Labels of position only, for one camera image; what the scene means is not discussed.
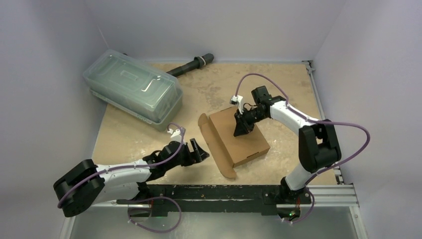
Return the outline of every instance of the cardboard box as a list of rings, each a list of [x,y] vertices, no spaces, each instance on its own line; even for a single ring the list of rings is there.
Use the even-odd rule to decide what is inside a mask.
[[[236,109],[231,107],[209,117],[202,114],[198,119],[198,126],[218,169],[224,177],[231,179],[236,178],[234,167],[265,155],[270,150],[270,145],[256,125],[247,135],[233,136]]]

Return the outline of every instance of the box flap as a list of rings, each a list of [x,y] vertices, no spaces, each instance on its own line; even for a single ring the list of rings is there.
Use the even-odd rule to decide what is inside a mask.
[[[198,126],[221,174],[226,178],[235,179],[236,172],[233,169],[230,156],[206,114],[199,117]]]

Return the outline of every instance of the enclosure floor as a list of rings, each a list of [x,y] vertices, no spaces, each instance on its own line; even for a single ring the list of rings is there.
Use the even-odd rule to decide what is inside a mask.
[[[180,64],[153,64],[164,71]],[[237,83],[247,73],[261,73],[273,79],[290,97],[290,103],[304,113],[319,118],[317,103],[306,68],[302,64],[210,64],[179,78],[183,89],[183,106],[173,122],[187,129],[185,138],[195,138],[209,152],[198,127],[202,113],[211,114],[230,107]],[[281,95],[266,80],[247,77],[239,94],[253,103],[251,90],[265,85],[272,96]],[[237,178],[223,177],[212,157],[190,167],[176,167],[157,184],[279,184],[299,163],[298,137],[281,123],[266,119],[257,124],[271,149],[267,155],[235,168]],[[139,119],[108,105],[93,160],[96,164],[127,163],[141,159],[168,144],[170,135],[157,132]],[[336,184],[333,171],[317,177],[311,184]]]

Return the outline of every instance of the white robotic arm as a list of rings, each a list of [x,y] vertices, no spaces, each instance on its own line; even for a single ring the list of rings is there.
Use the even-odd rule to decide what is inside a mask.
[[[318,119],[287,104],[280,96],[272,97],[265,86],[253,90],[252,96],[256,105],[250,109],[242,106],[242,110],[237,110],[234,115],[234,136],[250,133],[256,122],[271,118],[284,124],[299,137],[300,163],[281,181],[280,193],[284,193],[285,197],[302,191],[318,170],[340,160],[341,151],[334,126],[314,123]],[[232,97],[230,102],[238,105],[236,99],[242,98]],[[318,143],[317,138],[322,139],[322,142]]]
[[[190,139],[193,152],[183,142],[179,130],[169,130],[171,142],[162,150],[131,163],[95,165],[86,159],[54,183],[58,207],[66,217],[73,217],[92,204],[111,200],[131,200],[137,197],[146,182],[164,176],[176,166],[190,166],[209,157],[195,139]]]

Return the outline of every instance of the black tube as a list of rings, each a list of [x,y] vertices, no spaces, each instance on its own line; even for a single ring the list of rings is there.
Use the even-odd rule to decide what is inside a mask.
[[[194,58],[193,61],[183,66],[176,67],[173,70],[168,71],[167,74],[170,74],[174,77],[178,77],[194,69],[200,69],[204,65],[211,63],[213,60],[214,60],[214,55],[212,55],[211,53],[205,54],[202,57],[197,56]]]

